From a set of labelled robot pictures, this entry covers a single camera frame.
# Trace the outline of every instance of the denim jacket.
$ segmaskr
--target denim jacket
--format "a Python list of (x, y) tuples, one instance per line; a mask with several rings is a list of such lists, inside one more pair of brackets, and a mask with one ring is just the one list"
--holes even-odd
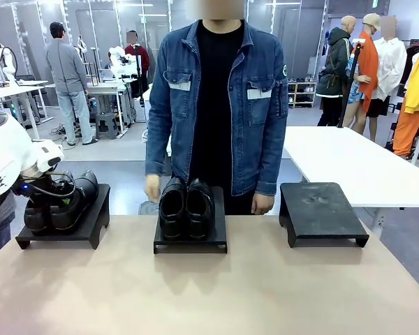
[[(197, 26), (195, 22), (172, 31), (161, 43), (150, 96), (146, 174), (163, 173), (172, 134), (172, 171), (189, 181), (201, 80)], [(244, 26), (226, 88), (231, 106), (231, 194), (256, 190), (274, 195), (288, 114), (284, 51), (273, 35), (246, 22)]]

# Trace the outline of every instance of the black platform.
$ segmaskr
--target black platform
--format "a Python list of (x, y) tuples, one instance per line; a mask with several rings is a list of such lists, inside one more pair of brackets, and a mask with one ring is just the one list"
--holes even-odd
[(354, 239), (365, 247), (369, 235), (335, 183), (281, 185), (279, 223), (287, 228), (288, 245), (301, 239)]
[(93, 249), (99, 245), (101, 228), (108, 227), (110, 222), (109, 194), (110, 186), (98, 185), (98, 198), (80, 217), (75, 231), (62, 233), (57, 230), (47, 231), (44, 235), (34, 235), (24, 227), (19, 236), (15, 238), (20, 248), (26, 249), (31, 241), (88, 241)]
[(220, 187), (212, 188), (214, 194), (214, 205), (215, 205), (215, 225), (213, 229), (209, 232), (208, 238), (205, 241), (194, 241), (194, 240), (184, 240), (184, 241), (166, 241), (161, 234), (160, 221), (157, 221), (156, 232), (154, 238), (154, 253), (159, 253), (160, 246), (171, 247), (172, 251), (181, 253), (184, 246), (192, 246), (192, 249), (187, 249), (188, 253), (191, 250), (199, 253), (200, 248), (211, 247), (208, 250), (211, 250), (213, 253), (227, 253), (228, 252), (228, 243), (226, 241), (226, 222), (225, 222), (225, 208), (223, 206), (223, 190)]

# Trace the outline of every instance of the stool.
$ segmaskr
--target stool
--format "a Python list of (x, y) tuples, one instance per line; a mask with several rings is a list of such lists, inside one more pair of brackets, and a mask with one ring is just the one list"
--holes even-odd
[(99, 140), (101, 136), (105, 136), (114, 140), (118, 136), (117, 121), (113, 113), (96, 114), (96, 138)]

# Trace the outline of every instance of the man's left hand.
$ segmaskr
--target man's left hand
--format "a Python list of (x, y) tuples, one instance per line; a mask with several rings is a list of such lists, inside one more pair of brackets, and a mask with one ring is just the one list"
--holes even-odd
[(251, 213), (264, 215), (268, 213), (274, 205), (274, 197), (255, 193), (251, 204)]

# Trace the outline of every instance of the dark green jacket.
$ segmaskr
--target dark green jacket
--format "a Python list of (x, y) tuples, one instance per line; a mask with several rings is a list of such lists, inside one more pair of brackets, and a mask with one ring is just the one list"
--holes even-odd
[(349, 56), (353, 50), (349, 35), (340, 28), (334, 28), (329, 36), (329, 53), (326, 60), (326, 69), (317, 86), (316, 93), (322, 96), (343, 95), (343, 85), (346, 85), (348, 77), (346, 67)]

